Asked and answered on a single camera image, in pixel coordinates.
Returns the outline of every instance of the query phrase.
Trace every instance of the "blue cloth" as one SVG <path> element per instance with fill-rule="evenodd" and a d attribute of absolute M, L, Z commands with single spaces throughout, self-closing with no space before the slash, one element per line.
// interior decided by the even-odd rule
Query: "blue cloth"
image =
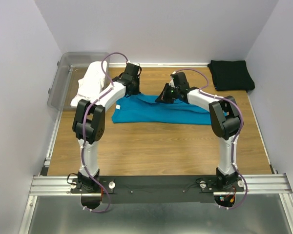
<path fill-rule="evenodd" d="M 114 123 L 163 122 L 210 125 L 209 112 L 194 105 L 176 100 L 174 104 L 155 102 L 155 95 L 131 95 L 117 101 Z"/>

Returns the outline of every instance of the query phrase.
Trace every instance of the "transparent plastic bin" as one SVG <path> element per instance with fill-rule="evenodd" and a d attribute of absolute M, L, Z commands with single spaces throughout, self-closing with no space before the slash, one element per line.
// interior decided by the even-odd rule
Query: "transparent plastic bin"
<path fill-rule="evenodd" d="M 58 62 L 52 88 L 49 90 L 48 106 L 57 110 L 74 110 L 70 101 L 77 94 L 76 82 L 84 77 L 90 63 L 102 61 L 108 53 L 106 52 L 68 52 L 62 55 Z M 106 60 L 108 72 L 109 58 Z"/>

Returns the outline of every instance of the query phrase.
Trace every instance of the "white wall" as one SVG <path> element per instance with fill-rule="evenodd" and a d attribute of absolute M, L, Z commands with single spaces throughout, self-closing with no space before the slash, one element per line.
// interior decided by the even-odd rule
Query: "white wall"
<path fill-rule="evenodd" d="M 293 189 L 293 0 L 280 0 L 247 56 L 251 100 L 272 165 Z"/>
<path fill-rule="evenodd" d="M 18 233 L 54 113 L 46 106 L 61 57 L 33 0 L 0 1 L 0 234 Z"/>
<path fill-rule="evenodd" d="M 35 2 L 63 53 L 120 51 L 138 62 L 209 62 L 244 59 L 278 0 Z"/>

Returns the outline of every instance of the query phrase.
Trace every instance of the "black folded cloth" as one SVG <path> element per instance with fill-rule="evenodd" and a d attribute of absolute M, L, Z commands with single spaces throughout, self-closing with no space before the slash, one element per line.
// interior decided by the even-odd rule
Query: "black folded cloth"
<path fill-rule="evenodd" d="M 249 75 L 245 61 L 214 61 L 208 65 L 215 89 L 224 90 L 253 90 L 254 81 Z"/>

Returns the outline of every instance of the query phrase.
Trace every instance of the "wooden table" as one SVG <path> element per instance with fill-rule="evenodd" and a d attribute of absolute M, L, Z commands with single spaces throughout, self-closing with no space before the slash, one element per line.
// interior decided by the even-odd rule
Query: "wooden table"
<path fill-rule="evenodd" d="M 170 74 L 179 68 L 144 68 L 140 90 L 147 95 L 159 95 Z M 123 68 L 110 68 L 112 77 Z M 271 170 L 245 91 L 215 91 L 208 68 L 198 68 L 210 80 L 206 92 L 219 96 L 231 95 L 240 107 L 245 124 L 238 141 L 237 163 L 243 174 L 270 174 Z M 85 69 L 73 75 L 82 78 Z M 206 81 L 192 71 L 185 72 L 190 86 L 201 87 Z M 98 162 L 100 174 L 126 175 L 204 175 L 215 174 L 219 161 L 218 138 L 208 125 L 167 123 L 118 123 L 111 117 L 115 106 L 106 113 L 105 133 L 100 140 Z M 72 131 L 75 112 L 62 114 L 49 176 L 76 173 L 80 166 L 80 148 Z"/>

